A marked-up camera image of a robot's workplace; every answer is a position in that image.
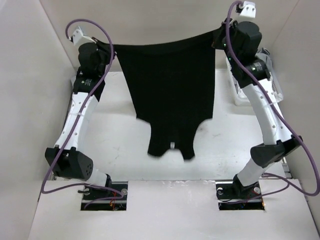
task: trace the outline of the cable connector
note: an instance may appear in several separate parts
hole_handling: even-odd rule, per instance
[[[237,13],[239,13],[239,17],[255,19],[256,4],[251,1],[244,1],[242,5],[237,6]]]
[[[84,31],[81,29],[80,26],[76,27],[70,41],[73,42],[73,45],[77,48],[80,47],[82,44],[96,43],[91,37],[85,35]]]

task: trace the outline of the white tabletop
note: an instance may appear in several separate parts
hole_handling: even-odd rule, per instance
[[[216,71],[213,119],[199,126],[195,158],[184,162],[178,150],[160,158],[147,154],[150,125],[136,119],[123,73],[110,72],[89,123],[84,154],[114,181],[232,179],[248,162],[250,148],[262,143],[262,134],[252,107],[234,104],[227,77],[224,70]],[[269,172],[285,177],[281,163]]]
[[[49,181],[46,189],[69,184]],[[262,193],[286,186],[260,181]],[[218,209],[214,181],[129,181],[126,211],[80,211],[72,187],[42,195],[29,240],[318,240],[303,194],[264,197],[265,210]]]

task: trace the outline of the black cloth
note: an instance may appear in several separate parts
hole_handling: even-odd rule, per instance
[[[154,45],[115,45],[136,117],[150,123],[148,153],[160,157],[174,145],[195,156],[199,124],[213,117],[213,32]]]

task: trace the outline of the robotic arm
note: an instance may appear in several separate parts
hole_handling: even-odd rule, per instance
[[[255,4],[251,2],[245,1],[243,6],[239,4],[237,6],[237,12],[240,16],[254,18],[255,12],[250,14],[253,11],[255,11]],[[255,57],[261,39],[262,34],[259,32],[259,27],[253,22],[234,21],[230,26],[230,40],[235,55],[245,68],[257,78],[271,98],[273,105],[281,114],[272,89],[272,76],[266,64]],[[232,185],[217,191],[217,196],[220,199],[222,195],[227,195],[227,198],[230,199],[236,199],[242,195],[247,196],[243,193],[252,190],[269,167],[300,145],[276,116],[261,89],[232,59],[226,44],[226,22],[223,22],[219,31],[215,33],[212,46],[224,50],[230,62],[233,76],[253,107],[263,136],[263,143],[251,148],[249,162],[242,171],[234,176]]]
[[[78,47],[80,67],[73,83],[71,106],[62,133],[55,146],[53,148],[48,147],[45,151],[45,158],[49,165],[52,164],[60,146],[63,145],[71,132],[80,107],[89,92],[105,73],[111,57],[110,48],[107,45],[99,44],[95,39],[85,36],[80,27],[75,29],[70,40],[75,47]],[[87,101],[72,137],[53,168],[53,173],[56,176],[66,179],[78,179],[88,184],[103,187],[111,186],[110,176],[95,168],[93,161],[82,153],[89,121],[100,100],[104,87],[105,82],[103,81]]]

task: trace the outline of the white wall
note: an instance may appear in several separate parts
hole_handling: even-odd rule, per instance
[[[233,0],[40,0],[68,56],[77,67],[77,49],[65,37],[65,26],[77,18],[101,24],[115,44],[145,45],[193,37],[217,29]],[[271,47],[298,0],[255,0],[255,22],[263,33],[261,45]],[[89,36],[105,37],[83,24]],[[222,51],[217,68],[225,67]],[[120,70],[118,63],[113,71]]]
[[[0,32],[0,238],[24,240],[74,70],[38,0],[0,0]]]
[[[300,0],[271,49],[275,70],[284,91],[281,109],[302,135],[320,169],[320,1]],[[293,176],[308,192],[316,189],[313,170],[302,149],[287,158]],[[320,196],[309,206],[320,228]]]

